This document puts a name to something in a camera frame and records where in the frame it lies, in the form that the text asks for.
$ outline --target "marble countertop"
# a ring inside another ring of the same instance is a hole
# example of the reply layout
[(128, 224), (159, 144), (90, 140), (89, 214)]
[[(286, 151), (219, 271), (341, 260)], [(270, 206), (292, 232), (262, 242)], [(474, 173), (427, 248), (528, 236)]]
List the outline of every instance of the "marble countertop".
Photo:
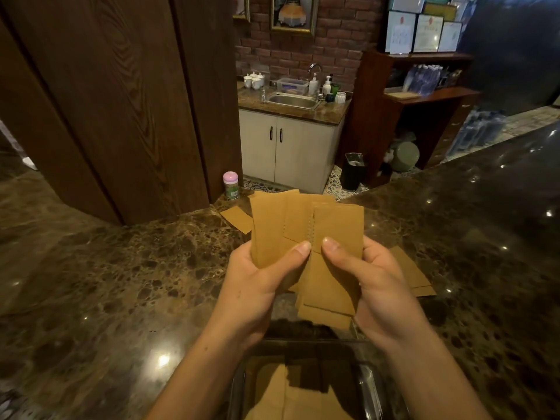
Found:
[[(276, 91), (274, 88), (267, 89), (267, 94)], [(277, 105), (274, 103), (262, 103), (259, 97), (259, 91), (242, 87), (237, 90), (237, 103), (240, 109), (252, 110), (255, 112), (268, 113), (271, 115), (283, 116), (285, 118), (303, 119), (306, 121), (316, 122), (318, 124), (337, 126), (344, 118), (350, 100), (344, 105), (338, 103), (321, 102), (315, 110), (301, 109), (299, 107), (291, 107)]]
[[(365, 207), (369, 237), (401, 245), (428, 276), (431, 324), (504, 420), (560, 415), (555, 127), (344, 201)], [(229, 253), (248, 239), (219, 215), (232, 204), (250, 212), (247, 195), (118, 227), (62, 204), (38, 172), (0, 174), (3, 400), (37, 417), (142, 418), (206, 324)], [(277, 298), (269, 337), (361, 338), (298, 321), (294, 301)]]

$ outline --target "black bin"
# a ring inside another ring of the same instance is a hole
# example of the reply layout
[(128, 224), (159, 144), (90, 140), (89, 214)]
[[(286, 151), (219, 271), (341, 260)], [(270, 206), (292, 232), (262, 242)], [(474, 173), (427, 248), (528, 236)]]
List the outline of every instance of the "black bin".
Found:
[(361, 153), (347, 153), (344, 155), (344, 165), (340, 174), (340, 185), (344, 190), (358, 190), (366, 175), (366, 163)]

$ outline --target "sink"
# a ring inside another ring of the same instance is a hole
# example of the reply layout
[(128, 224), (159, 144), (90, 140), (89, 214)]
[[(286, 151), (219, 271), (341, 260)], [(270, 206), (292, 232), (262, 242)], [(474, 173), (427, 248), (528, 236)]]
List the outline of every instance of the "sink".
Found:
[(314, 97), (297, 96), (295, 94), (279, 92), (272, 93), (268, 96), (268, 102), (307, 110), (314, 110), (320, 103), (320, 101), (315, 101)]

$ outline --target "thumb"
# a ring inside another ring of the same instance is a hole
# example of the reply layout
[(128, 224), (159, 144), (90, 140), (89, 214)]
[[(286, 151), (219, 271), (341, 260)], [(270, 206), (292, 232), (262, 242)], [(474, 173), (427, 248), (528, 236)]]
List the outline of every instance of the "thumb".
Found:
[(371, 264), (349, 254), (336, 240), (325, 237), (322, 248), (325, 256), (335, 267), (356, 276), (360, 283), (363, 284), (372, 275)]
[(275, 291), (280, 286), (286, 275), (303, 265), (311, 253), (311, 247), (312, 244), (304, 240), (292, 247), (274, 264), (261, 270), (270, 282), (270, 286), (273, 287), (271, 291)]

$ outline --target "fingernail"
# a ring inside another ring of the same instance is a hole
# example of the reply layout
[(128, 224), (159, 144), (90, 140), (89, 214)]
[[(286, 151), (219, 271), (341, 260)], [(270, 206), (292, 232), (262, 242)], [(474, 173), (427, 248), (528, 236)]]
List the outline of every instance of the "fingernail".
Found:
[(311, 252), (311, 247), (312, 247), (312, 244), (310, 242), (308, 242), (307, 240), (305, 240), (305, 241), (302, 241), (296, 247), (294, 247), (294, 249), (297, 250), (303, 256), (307, 257), (307, 255), (309, 255), (309, 253)]
[(331, 239), (330, 237), (325, 237), (323, 239), (323, 247), (327, 250), (330, 250), (331, 252), (335, 251), (336, 249), (338, 249), (340, 247), (340, 245), (338, 244), (338, 242), (334, 239)]

